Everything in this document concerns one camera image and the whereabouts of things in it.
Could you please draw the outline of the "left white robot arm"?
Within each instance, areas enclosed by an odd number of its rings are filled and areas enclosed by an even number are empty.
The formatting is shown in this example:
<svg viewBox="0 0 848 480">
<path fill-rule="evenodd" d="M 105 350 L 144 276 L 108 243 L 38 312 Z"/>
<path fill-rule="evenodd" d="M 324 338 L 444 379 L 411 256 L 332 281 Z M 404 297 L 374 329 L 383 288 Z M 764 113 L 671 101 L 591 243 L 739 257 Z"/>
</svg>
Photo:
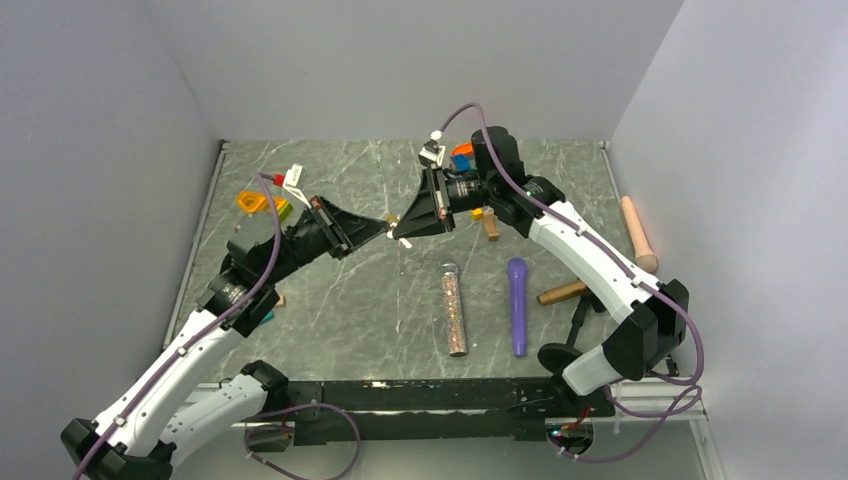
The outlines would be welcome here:
<svg viewBox="0 0 848 480">
<path fill-rule="evenodd" d="M 289 380 L 261 360 L 246 364 L 222 392 L 180 408 L 211 367 L 263 323 L 280 299 L 278 282 L 324 254 L 343 259 L 388 228 L 321 196 L 287 227 L 275 213 L 242 217 L 219 274 L 171 344 L 112 405 L 62 431 L 75 478 L 167 479 L 231 424 L 279 417 L 291 404 Z"/>
</svg>

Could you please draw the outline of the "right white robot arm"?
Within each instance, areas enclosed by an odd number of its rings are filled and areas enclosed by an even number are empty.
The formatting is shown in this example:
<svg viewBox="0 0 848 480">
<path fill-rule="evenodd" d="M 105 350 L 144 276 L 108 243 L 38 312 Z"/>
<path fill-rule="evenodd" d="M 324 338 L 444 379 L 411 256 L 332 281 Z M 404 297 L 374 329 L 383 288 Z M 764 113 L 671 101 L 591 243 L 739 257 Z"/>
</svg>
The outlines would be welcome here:
<svg viewBox="0 0 848 480">
<path fill-rule="evenodd" d="M 396 240 L 435 236 L 455 227 L 456 214 L 490 207 L 500 221 L 541 246 L 583 281 L 617 326 L 597 347 L 571 354 L 562 346 L 539 349 L 540 363 L 563 381 L 551 390 L 553 406 L 572 416 L 592 392 L 621 379 L 638 381 L 680 345 L 686 335 L 688 292 L 662 282 L 604 240 L 564 194 L 541 176 L 526 174 L 517 141 L 503 127 L 472 136 L 475 166 L 443 166 L 436 130 L 419 151 L 419 191 L 392 229 Z"/>
</svg>

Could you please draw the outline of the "small tan wooden block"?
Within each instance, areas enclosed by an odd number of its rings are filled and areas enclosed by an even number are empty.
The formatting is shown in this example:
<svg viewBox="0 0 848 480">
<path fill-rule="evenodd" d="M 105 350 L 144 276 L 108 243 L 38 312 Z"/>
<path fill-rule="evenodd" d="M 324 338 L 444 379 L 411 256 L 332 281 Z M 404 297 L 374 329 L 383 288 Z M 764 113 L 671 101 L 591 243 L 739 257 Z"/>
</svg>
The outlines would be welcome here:
<svg viewBox="0 0 848 480">
<path fill-rule="evenodd" d="M 497 218 L 493 210 L 485 209 L 483 211 L 482 225 L 488 241 L 497 242 L 500 238 L 500 233 L 497 227 Z"/>
</svg>

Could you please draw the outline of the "orange horseshoe with lego blocks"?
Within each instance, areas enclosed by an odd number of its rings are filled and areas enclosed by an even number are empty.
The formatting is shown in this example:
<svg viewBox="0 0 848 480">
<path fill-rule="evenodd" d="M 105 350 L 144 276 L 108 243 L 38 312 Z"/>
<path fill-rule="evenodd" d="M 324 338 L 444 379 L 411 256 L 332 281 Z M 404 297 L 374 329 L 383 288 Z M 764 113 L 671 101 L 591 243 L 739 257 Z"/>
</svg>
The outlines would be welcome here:
<svg viewBox="0 0 848 480">
<path fill-rule="evenodd" d="M 456 146 L 450 155 L 452 169 L 456 172 L 467 172 L 473 169 L 474 150 L 471 143 Z"/>
</svg>

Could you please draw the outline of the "glitter microphone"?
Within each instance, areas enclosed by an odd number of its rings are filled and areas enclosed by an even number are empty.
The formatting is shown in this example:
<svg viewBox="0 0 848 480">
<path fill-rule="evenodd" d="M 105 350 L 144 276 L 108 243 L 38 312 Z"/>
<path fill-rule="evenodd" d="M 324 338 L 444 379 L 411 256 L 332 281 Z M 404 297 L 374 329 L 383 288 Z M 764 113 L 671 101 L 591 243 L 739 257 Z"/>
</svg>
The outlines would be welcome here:
<svg viewBox="0 0 848 480">
<path fill-rule="evenodd" d="M 459 266 L 453 261 L 443 261 L 439 266 L 448 352 L 451 357 L 463 357 L 468 354 L 459 273 Z"/>
</svg>

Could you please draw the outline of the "purple microphone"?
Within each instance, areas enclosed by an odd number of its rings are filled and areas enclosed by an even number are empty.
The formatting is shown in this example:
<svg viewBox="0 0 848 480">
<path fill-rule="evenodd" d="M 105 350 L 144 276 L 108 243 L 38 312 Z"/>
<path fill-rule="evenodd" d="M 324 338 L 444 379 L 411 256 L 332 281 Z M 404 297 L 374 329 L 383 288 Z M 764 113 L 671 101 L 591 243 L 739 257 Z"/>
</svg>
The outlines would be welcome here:
<svg viewBox="0 0 848 480">
<path fill-rule="evenodd" d="M 524 259 L 512 258 L 506 270 L 509 282 L 510 325 L 513 355 L 527 356 L 527 279 L 528 267 Z"/>
</svg>

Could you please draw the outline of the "orange yellow triangle toy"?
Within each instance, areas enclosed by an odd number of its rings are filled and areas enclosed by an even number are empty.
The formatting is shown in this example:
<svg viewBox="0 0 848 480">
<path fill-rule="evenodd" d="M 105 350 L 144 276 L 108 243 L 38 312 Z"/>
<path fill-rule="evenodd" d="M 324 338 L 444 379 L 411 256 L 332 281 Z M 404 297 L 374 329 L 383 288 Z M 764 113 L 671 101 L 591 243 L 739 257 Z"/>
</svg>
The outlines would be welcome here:
<svg viewBox="0 0 848 480">
<path fill-rule="evenodd" d="M 272 200 L 280 221 L 285 221 L 293 210 L 292 205 L 283 197 L 273 196 Z M 236 196 L 236 204 L 245 214 L 252 215 L 268 210 L 271 202 L 263 193 L 242 191 Z"/>
</svg>

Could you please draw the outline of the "teal wooden block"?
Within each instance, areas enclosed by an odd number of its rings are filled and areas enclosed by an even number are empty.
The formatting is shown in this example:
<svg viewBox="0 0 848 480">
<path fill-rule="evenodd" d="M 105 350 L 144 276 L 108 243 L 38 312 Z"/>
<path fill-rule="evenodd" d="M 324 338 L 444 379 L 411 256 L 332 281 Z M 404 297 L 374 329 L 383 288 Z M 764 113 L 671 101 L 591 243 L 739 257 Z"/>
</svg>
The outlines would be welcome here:
<svg viewBox="0 0 848 480">
<path fill-rule="evenodd" d="M 269 321 L 273 320 L 274 318 L 275 318 L 274 312 L 273 312 L 273 311 L 270 311 L 270 312 L 268 312 L 268 313 L 267 313 L 267 314 L 263 317 L 263 319 L 262 319 L 262 320 L 261 320 L 261 322 L 260 322 L 260 325 L 264 325 L 264 324 L 266 324 L 267 322 L 269 322 Z"/>
</svg>

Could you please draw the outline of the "gold microphone on stand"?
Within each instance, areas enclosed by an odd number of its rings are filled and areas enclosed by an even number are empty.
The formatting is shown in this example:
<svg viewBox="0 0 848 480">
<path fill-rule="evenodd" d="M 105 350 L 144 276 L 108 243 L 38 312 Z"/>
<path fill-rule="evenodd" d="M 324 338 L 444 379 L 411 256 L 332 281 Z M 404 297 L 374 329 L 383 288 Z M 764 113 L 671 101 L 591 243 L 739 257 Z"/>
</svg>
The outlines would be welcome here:
<svg viewBox="0 0 848 480">
<path fill-rule="evenodd" d="M 583 281 L 575 280 L 537 295 L 536 301 L 540 306 L 549 306 L 579 297 L 588 291 L 589 288 Z"/>
</svg>

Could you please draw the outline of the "black microphone stand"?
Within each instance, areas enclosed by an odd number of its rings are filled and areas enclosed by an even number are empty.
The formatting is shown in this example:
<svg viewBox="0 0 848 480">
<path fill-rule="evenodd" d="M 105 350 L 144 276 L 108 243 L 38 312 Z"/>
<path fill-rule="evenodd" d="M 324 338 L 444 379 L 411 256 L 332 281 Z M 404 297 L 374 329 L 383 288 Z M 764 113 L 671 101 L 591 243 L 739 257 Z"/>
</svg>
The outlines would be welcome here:
<svg viewBox="0 0 848 480">
<path fill-rule="evenodd" d="M 564 343 L 549 342 L 542 345 L 537 352 L 537 360 L 551 374 L 562 374 L 567 366 L 582 355 L 576 348 L 577 338 L 583 327 L 589 310 L 603 313 L 606 307 L 594 293 L 580 296 L 579 302 L 571 319 L 571 328 Z"/>
</svg>

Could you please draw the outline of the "peach wooden rolling pin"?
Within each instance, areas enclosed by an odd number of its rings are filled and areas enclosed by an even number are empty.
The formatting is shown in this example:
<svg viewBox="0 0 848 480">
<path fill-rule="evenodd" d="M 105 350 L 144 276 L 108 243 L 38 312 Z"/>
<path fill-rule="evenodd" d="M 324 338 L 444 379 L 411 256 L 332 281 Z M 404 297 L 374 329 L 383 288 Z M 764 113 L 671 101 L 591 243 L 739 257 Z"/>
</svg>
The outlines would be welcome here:
<svg viewBox="0 0 848 480">
<path fill-rule="evenodd" d="M 636 265 L 648 273 L 658 270 L 658 257 L 651 248 L 638 212 L 629 196 L 621 198 L 621 211 L 634 249 Z"/>
</svg>

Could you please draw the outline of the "black front rail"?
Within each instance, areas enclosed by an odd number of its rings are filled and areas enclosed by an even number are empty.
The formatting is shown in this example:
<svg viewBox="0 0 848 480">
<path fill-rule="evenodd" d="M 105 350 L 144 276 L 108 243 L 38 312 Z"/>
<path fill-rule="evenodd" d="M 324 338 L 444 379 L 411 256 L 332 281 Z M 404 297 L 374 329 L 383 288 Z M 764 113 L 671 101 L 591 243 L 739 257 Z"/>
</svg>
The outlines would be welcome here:
<svg viewBox="0 0 848 480">
<path fill-rule="evenodd" d="M 292 381 L 262 414 L 249 417 L 261 434 L 293 428 L 297 446 L 330 442 L 510 437 L 542 441 L 546 427 L 610 419 L 602 390 L 564 397 L 548 377 L 388 381 Z"/>
</svg>

